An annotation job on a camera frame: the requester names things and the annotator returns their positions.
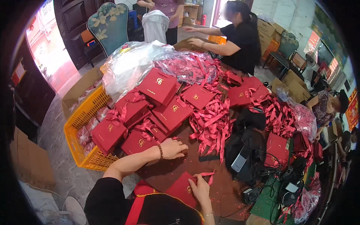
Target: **chair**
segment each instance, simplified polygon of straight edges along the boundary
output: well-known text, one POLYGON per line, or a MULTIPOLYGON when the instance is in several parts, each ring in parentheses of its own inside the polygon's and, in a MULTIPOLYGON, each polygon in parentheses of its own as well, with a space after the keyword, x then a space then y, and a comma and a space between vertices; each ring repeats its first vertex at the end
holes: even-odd
POLYGON ((99 44, 95 41, 94 36, 88 30, 83 31, 79 35, 79 41, 80 45, 84 48, 84 58, 86 58, 90 65, 94 68, 94 64, 89 56, 89 52, 95 49, 99 44))
POLYGON ((86 27, 109 57, 117 48, 128 42, 127 17, 129 9, 125 4, 106 2, 87 20, 86 27))
POLYGON ((268 63, 270 56, 273 58, 269 63, 275 58, 281 65, 284 67, 280 72, 280 80, 284 77, 287 71, 289 71, 289 61, 288 58, 290 55, 299 47, 299 42, 295 39, 295 35, 293 33, 288 33, 284 31, 281 34, 280 46, 277 51, 270 52, 269 56, 266 58, 263 68, 268 63))

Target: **wall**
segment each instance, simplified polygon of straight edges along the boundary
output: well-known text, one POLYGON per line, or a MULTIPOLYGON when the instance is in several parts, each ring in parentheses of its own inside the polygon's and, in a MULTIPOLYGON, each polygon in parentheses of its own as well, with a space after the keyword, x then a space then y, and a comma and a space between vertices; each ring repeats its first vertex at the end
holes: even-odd
POLYGON ((115 2, 115 4, 123 3, 123 4, 127 5, 129 10, 132 10, 132 5, 135 4, 137 2, 137 0, 115 0, 114 2, 115 2))
POLYGON ((315 12, 314 0, 254 0, 251 11, 264 15, 296 35, 298 52, 303 52, 312 30, 310 28, 315 12))

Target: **black hair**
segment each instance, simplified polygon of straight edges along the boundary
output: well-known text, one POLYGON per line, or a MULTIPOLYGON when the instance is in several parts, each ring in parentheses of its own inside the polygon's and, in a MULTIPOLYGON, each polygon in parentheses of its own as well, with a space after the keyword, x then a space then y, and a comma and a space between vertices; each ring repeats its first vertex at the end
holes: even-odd
POLYGON ((349 99, 347 98, 347 95, 343 89, 340 91, 339 101, 341 104, 340 113, 345 113, 347 108, 349 107, 349 99))
POLYGON ((229 7, 229 9, 233 13, 240 13, 243 19, 243 23, 248 23, 256 32, 258 57, 255 61, 255 65, 260 66, 261 49, 260 49, 259 32, 257 30, 257 15, 251 12, 249 6, 240 0, 227 1, 227 4, 231 4, 231 7, 229 7))

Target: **red poster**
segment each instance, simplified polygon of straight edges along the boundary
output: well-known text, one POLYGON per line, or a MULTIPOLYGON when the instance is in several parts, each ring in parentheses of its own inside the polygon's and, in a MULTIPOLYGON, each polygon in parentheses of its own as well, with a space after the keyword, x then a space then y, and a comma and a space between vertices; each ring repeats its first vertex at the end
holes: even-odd
POLYGON ((357 97, 357 89, 351 93, 349 97, 349 107, 345 112, 347 122, 349 123, 349 130, 352 130, 359 122, 359 99, 357 97))

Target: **floral blouse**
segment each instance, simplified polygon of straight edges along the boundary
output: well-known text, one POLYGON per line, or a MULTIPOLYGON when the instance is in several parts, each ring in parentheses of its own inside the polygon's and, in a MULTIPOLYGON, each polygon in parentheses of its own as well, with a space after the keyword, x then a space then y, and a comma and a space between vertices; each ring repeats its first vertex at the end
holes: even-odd
POLYGON ((326 112, 328 107, 329 94, 330 93, 325 90, 318 92, 319 102, 312 107, 312 111, 316 117, 316 124, 318 127, 323 126, 327 121, 333 121, 336 116, 336 112, 326 112))

